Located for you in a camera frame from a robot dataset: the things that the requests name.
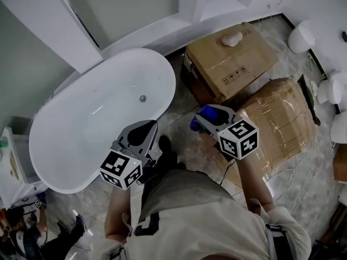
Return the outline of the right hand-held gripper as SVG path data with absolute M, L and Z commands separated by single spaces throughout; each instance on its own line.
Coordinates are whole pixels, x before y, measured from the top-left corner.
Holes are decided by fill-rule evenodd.
M 216 135 L 222 153 L 241 160 L 259 148 L 259 129 L 249 119 L 241 119 L 231 108 L 213 105 L 217 117 L 215 124 L 200 114 L 196 120 L 211 135 Z

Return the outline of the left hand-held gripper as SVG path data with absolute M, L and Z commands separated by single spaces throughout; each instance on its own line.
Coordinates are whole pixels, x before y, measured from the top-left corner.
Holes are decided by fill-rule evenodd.
M 156 120 L 139 121 L 125 127 L 99 168 L 102 179 L 127 190 L 143 175 L 143 167 L 151 161 L 148 151 L 157 132 Z

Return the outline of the blue shampoo bottle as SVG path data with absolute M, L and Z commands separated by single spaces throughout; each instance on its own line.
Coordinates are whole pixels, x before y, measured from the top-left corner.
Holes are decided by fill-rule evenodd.
M 197 132 L 200 129 L 202 129 L 201 124 L 197 121 L 198 115 L 203 117 L 204 119 L 206 119 L 207 121 L 209 121 L 213 125 L 215 124 L 215 121 L 217 120 L 217 117 L 218 117 L 217 111 L 213 107 L 211 107 L 209 105 L 203 106 L 197 112 L 197 114 L 193 117 L 193 119 L 190 123 L 190 129 L 194 132 Z

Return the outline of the white bathtub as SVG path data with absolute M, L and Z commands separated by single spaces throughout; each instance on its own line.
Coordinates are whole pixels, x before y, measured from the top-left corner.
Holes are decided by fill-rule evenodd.
M 99 64 L 36 114 L 29 153 L 38 177 L 64 194 L 98 175 L 112 142 L 128 125 L 158 119 L 170 105 L 176 76 L 160 53 L 135 48 Z

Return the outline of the person's left forearm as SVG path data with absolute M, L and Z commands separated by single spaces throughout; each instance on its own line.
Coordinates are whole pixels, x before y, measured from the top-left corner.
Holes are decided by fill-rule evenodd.
M 123 242 L 128 234 L 129 229 L 123 222 L 123 214 L 131 219 L 131 192 L 122 190 L 117 187 L 112 189 L 110 203 L 105 219 L 105 238 Z

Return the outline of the person's right forearm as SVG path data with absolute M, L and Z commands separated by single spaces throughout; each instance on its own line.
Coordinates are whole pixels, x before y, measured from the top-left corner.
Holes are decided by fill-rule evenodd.
M 266 212 L 274 209 L 273 198 L 260 171 L 247 158 L 237 160 L 236 163 L 248 210 L 260 215 L 261 206 Z

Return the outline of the person's black shoe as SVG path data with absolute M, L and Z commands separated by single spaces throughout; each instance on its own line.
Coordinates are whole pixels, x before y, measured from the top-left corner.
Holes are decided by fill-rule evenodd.
M 175 153 L 171 146 L 171 141 L 166 135 L 161 135 L 158 141 L 158 147 L 162 154 Z

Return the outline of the person's black trousers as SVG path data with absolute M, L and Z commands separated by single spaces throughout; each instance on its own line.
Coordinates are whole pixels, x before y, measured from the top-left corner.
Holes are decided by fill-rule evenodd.
M 160 170 L 163 172 L 169 172 L 172 170 L 187 170 L 186 165 L 183 162 L 178 162 L 177 153 L 174 151 L 163 152 L 160 156 Z

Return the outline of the plain cardboard box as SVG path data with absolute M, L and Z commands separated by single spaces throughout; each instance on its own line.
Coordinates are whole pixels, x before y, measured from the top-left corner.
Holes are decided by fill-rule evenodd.
M 228 34 L 241 32 L 235 47 L 222 44 Z M 278 62 L 261 34 L 248 22 L 191 42 L 185 48 L 181 80 L 200 105 L 221 104 L 244 90 Z

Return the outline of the tape-wrapped cardboard box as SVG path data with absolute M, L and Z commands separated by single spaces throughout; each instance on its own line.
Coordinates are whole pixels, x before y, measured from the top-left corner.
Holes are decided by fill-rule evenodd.
M 262 176 L 300 153 L 315 134 L 308 103 L 297 81 L 271 80 L 237 111 L 259 129 L 259 148 L 250 159 Z

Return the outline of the beige sponge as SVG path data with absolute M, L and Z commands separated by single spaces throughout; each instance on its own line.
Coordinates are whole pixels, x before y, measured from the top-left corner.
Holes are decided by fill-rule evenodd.
M 243 34 L 241 32 L 236 32 L 234 34 L 228 34 L 222 37 L 221 42 L 224 46 L 235 47 L 243 39 Z

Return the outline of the dark green board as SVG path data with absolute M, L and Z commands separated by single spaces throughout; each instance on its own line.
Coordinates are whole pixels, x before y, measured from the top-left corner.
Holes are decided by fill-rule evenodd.
M 298 80 L 298 84 L 300 85 L 301 87 L 301 91 L 305 97 L 305 100 L 306 100 L 306 103 L 308 105 L 308 108 L 311 112 L 311 115 L 312 115 L 312 119 L 313 119 L 313 122 L 315 125 L 317 126 L 320 126 L 321 125 L 321 122 L 319 120 L 319 118 L 316 116 L 316 113 L 315 113 L 315 110 L 314 110 L 314 100 L 313 100 L 313 96 L 306 84 L 306 81 L 305 81 L 305 78 L 304 78 L 304 75 L 302 74 L 301 77 L 299 78 Z

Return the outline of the person's beige and grey shirt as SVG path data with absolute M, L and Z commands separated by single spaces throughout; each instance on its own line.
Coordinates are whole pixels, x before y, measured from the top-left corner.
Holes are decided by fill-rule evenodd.
M 207 175 L 172 170 L 143 189 L 138 224 L 123 242 L 101 240 L 92 260 L 308 260 L 311 240 L 284 207 L 260 215 Z

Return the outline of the white vanity cabinet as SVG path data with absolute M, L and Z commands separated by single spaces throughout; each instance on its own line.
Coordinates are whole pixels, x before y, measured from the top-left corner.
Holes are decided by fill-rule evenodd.
M 47 186 L 36 174 L 29 155 L 29 137 L 4 127 L 0 140 L 8 142 L 0 148 L 0 208 L 8 209 L 21 203 L 27 204 Z

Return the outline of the small brown cardboard box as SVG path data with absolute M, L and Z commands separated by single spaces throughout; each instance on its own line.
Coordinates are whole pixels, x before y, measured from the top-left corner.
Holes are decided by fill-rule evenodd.
M 333 160 L 334 179 L 347 184 L 347 144 L 341 144 Z

